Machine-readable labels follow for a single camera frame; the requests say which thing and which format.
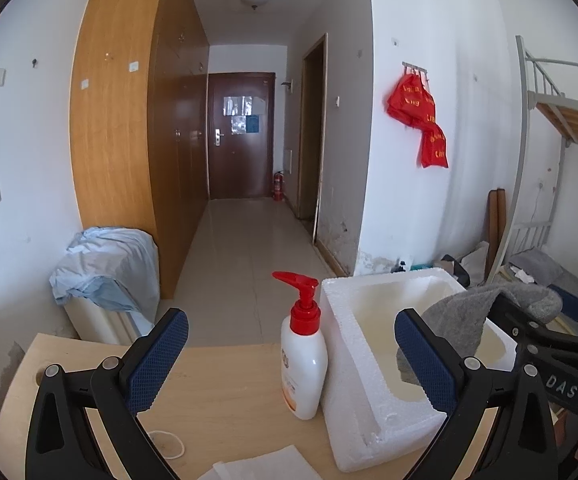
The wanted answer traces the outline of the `white lotion bottle red pump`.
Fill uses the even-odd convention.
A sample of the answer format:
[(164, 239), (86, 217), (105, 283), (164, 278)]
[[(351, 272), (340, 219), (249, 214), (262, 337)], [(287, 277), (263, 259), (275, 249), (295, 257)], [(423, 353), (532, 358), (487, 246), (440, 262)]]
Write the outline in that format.
[(328, 368), (321, 308), (315, 300), (318, 280), (286, 271), (274, 271), (272, 277), (298, 291), (298, 299), (281, 323), (281, 392), (296, 418), (310, 420), (321, 402)]

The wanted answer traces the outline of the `white tissue cloth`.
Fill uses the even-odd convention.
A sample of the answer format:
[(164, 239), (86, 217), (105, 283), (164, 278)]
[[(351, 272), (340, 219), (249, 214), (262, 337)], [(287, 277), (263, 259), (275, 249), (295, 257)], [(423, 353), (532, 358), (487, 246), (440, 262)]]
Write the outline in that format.
[(321, 480), (318, 472), (307, 462), (294, 445), (278, 451), (215, 463), (199, 480)]

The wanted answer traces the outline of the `white foam box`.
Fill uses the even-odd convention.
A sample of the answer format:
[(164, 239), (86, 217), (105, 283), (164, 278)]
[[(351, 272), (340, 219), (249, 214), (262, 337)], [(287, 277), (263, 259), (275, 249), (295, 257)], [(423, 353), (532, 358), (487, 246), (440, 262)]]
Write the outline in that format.
[(446, 419), (396, 364), (400, 310), (423, 313), (462, 292), (441, 269), (329, 278), (321, 283), (328, 370), (321, 398), (337, 467), (354, 472), (427, 446)]

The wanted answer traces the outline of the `grey metal bunk bed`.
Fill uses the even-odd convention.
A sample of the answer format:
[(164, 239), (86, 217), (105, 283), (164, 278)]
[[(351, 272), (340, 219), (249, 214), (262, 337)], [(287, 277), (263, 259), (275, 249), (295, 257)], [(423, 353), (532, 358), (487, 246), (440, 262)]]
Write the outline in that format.
[(578, 62), (534, 55), (516, 39), (518, 166), (491, 278), (556, 284), (578, 296)]

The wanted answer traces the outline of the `grey sock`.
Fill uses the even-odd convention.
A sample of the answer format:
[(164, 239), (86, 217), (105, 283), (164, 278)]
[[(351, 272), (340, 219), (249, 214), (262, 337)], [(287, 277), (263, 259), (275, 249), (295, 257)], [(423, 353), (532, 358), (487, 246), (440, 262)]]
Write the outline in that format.
[(423, 311), (430, 330), (445, 338), (462, 358), (475, 356), (485, 320), (496, 299), (507, 299), (537, 322), (550, 323), (562, 310), (562, 299), (553, 290), (524, 283), (492, 284), (448, 296)]

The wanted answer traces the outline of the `red fire extinguisher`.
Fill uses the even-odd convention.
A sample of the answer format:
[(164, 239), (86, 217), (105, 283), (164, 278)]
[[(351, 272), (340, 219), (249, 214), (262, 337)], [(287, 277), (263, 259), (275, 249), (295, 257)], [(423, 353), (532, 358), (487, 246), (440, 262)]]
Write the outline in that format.
[(275, 202), (282, 202), (285, 197), (283, 192), (283, 172), (276, 171), (273, 180), (273, 199)]

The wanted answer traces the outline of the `side wooden door frame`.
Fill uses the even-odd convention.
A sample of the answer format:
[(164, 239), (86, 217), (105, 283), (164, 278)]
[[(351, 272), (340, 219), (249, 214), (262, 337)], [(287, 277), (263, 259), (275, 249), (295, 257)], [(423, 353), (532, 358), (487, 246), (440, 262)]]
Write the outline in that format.
[(319, 200), (326, 136), (328, 34), (325, 32), (302, 59), (297, 218), (317, 237)]

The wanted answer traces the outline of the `red bags on hook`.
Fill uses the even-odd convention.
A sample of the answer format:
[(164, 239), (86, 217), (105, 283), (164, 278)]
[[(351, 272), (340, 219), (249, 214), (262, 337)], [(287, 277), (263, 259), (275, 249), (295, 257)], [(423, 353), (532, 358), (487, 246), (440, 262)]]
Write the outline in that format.
[(427, 72), (404, 63), (404, 73), (385, 101), (390, 117), (420, 132), (418, 165), (448, 168), (446, 136), (436, 123), (436, 106)]

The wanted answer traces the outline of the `orange wooden wardrobe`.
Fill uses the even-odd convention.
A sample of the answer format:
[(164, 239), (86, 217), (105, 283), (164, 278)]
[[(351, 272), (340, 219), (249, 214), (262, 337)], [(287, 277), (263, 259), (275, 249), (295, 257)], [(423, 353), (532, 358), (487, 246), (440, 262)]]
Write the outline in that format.
[(88, 0), (76, 41), (70, 153), (81, 222), (150, 234), (164, 299), (208, 200), (208, 54), (193, 0)]

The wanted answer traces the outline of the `light blue covered bin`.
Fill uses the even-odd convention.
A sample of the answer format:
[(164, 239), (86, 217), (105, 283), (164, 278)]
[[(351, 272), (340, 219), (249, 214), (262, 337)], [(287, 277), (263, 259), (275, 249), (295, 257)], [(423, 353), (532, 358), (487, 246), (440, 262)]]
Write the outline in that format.
[(76, 233), (50, 287), (80, 339), (132, 344), (155, 326), (158, 248), (144, 231), (106, 226)]

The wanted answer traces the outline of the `dark brown entrance door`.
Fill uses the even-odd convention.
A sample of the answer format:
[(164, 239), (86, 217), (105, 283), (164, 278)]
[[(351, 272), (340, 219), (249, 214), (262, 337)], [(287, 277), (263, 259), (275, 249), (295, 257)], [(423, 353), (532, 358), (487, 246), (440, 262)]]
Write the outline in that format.
[(208, 154), (212, 200), (271, 195), (275, 82), (273, 73), (209, 76)]

